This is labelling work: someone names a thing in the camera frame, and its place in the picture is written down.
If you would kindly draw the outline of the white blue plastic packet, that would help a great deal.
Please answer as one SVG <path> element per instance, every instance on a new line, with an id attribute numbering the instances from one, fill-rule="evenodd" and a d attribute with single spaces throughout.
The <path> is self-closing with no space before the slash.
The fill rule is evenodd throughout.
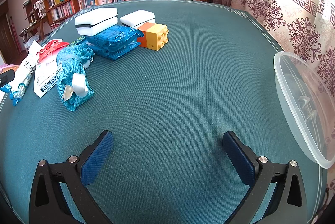
<path id="1" fill-rule="evenodd" d="M 41 49 L 41 45 L 33 40 L 28 49 L 28 55 L 15 71 L 13 80 L 1 87 L 1 91 L 9 94 L 14 106 L 22 100 L 26 92 L 26 88 L 28 87 L 37 66 Z"/>

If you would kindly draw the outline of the white medicine box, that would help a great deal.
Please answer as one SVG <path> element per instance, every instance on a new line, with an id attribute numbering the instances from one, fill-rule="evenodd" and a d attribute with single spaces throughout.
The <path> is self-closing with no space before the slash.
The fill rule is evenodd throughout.
<path id="1" fill-rule="evenodd" d="M 56 71 L 55 56 L 44 59 L 36 66 L 33 91 L 39 98 L 56 85 Z"/>

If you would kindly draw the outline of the red snack packet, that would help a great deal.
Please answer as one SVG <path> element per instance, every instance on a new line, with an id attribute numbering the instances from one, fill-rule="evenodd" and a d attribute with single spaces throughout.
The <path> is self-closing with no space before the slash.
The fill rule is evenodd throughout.
<path id="1" fill-rule="evenodd" d="M 41 63 L 45 58 L 51 56 L 55 52 L 67 47 L 68 42 L 64 42 L 62 39 L 52 39 L 50 40 L 40 51 L 38 63 Z"/>

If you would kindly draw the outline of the teal knitted cloth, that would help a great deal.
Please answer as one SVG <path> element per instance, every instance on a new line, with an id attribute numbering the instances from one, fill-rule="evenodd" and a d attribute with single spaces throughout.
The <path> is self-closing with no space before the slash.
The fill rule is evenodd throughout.
<path id="1" fill-rule="evenodd" d="M 65 47 L 57 54 L 57 91 L 69 111 L 75 111 L 94 95 L 85 71 L 93 59 L 94 52 L 87 43 Z"/>

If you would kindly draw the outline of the green dotted block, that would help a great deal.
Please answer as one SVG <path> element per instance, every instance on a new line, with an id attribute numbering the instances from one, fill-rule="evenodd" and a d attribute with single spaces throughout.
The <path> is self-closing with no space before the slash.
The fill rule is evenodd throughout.
<path id="1" fill-rule="evenodd" d="M 81 36 L 78 39 L 76 39 L 74 42 L 70 43 L 69 46 L 76 46 L 78 44 L 81 44 L 85 40 L 86 40 L 86 38 L 84 36 Z"/>

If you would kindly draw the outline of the large white eraser case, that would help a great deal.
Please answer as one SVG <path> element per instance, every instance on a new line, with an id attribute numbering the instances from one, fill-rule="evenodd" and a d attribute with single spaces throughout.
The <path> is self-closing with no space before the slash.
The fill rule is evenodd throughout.
<path id="1" fill-rule="evenodd" d="M 77 16 L 75 28 L 80 35 L 93 36 L 116 25 L 117 22 L 116 8 L 96 8 Z"/>

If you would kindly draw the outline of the blue cracker packet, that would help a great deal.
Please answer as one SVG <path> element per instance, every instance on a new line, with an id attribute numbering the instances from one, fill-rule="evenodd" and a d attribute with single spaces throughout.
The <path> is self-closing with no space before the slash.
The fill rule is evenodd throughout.
<path id="1" fill-rule="evenodd" d="M 88 43 L 111 52 L 117 52 L 126 46 L 137 43 L 144 33 L 128 26 L 113 25 L 95 35 L 85 35 Z"/>
<path id="2" fill-rule="evenodd" d="M 124 47 L 117 51 L 110 51 L 106 50 L 102 47 L 96 46 L 91 43 L 87 43 L 87 45 L 93 50 L 93 52 L 101 57 L 107 58 L 109 60 L 117 60 L 118 58 L 124 56 L 125 54 L 129 53 L 130 51 L 134 50 L 138 47 L 141 43 L 137 41 L 132 41 L 131 43 L 126 44 Z"/>

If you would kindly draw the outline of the small white eraser case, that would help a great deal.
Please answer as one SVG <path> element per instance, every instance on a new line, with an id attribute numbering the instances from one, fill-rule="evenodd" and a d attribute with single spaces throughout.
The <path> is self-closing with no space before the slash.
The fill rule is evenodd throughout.
<path id="1" fill-rule="evenodd" d="M 147 10 L 137 10 L 120 18 L 123 26 L 138 28 L 145 23 L 155 23 L 155 14 Z"/>

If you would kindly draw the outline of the orange yellow toy brick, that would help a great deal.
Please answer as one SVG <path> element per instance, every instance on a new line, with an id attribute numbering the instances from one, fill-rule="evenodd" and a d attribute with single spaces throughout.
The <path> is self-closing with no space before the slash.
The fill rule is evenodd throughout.
<path id="1" fill-rule="evenodd" d="M 144 34 L 143 37 L 138 37 L 137 39 L 140 47 L 158 51 L 169 41 L 167 37 L 169 33 L 167 25 L 147 22 L 138 29 Z"/>

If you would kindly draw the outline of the small wooden side shelf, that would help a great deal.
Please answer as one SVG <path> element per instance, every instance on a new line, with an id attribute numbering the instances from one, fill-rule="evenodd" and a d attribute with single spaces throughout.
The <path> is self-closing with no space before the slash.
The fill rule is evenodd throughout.
<path id="1" fill-rule="evenodd" d="M 44 24 L 48 22 L 44 0 L 26 0 L 23 3 L 23 10 L 29 26 L 24 28 L 19 36 L 23 39 L 24 43 L 36 34 L 39 35 L 39 40 L 43 41 L 45 38 Z"/>

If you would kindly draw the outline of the clear plastic bowl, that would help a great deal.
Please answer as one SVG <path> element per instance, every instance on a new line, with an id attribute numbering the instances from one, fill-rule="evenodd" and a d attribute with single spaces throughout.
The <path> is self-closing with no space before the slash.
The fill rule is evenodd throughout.
<path id="1" fill-rule="evenodd" d="M 311 161 L 334 164 L 334 100 L 316 71 L 290 52 L 274 56 L 275 84 L 293 137 Z"/>

